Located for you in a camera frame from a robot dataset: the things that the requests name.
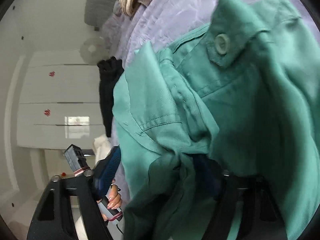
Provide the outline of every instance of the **black cable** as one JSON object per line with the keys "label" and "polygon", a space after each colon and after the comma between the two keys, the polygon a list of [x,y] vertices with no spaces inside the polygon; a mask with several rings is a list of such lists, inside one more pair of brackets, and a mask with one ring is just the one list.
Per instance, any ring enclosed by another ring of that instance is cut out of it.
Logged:
{"label": "black cable", "polygon": [[118,230],[121,232],[121,234],[123,234],[121,229],[119,228],[118,224],[116,226],[117,226]]}

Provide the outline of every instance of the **red sticker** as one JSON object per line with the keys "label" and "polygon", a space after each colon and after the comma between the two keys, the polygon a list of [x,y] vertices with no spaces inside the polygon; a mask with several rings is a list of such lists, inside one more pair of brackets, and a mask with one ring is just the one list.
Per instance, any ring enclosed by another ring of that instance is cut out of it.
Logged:
{"label": "red sticker", "polygon": [[47,110],[44,111],[44,114],[46,116],[50,116],[51,115],[51,111],[49,109],[47,109]]}

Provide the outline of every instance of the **folded black garment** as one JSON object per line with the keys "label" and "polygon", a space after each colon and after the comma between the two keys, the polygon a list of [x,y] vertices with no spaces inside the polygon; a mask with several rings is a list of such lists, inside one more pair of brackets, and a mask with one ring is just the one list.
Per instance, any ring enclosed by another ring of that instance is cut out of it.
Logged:
{"label": "folded black garment", "polygon": [[100,73],[99,95],[102,120],[107,137],[111,137],[112,108],[114,103],[113,89],[124,69],[122,68],[122,60],[117,60],[115,57],[102,60],[98,62],[97,66]]}

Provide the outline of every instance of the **button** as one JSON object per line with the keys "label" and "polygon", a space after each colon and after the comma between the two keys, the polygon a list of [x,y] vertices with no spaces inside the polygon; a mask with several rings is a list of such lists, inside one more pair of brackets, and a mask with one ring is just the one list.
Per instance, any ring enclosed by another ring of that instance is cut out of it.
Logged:
{"label": "button", "polygon": [[219,34],[214,39],[214,43],[216,45],[217,52],[220,55],[227,54],[230,47],[230,39],[226,34]]}

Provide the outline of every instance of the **green fabric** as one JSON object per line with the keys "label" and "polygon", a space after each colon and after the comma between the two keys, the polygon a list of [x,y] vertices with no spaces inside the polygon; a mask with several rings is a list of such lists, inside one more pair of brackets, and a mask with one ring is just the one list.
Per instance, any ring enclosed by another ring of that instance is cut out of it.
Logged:
{"label": "green fabric", "polygon": [[157,53],[146,43],[114,90],[132,197],[124,239],[201,239],[215,203],[195,183],[199,153],[262,174],[297,239],[320,203],[319,92],[320,48],[287,0],[219,0],[211,24]]}

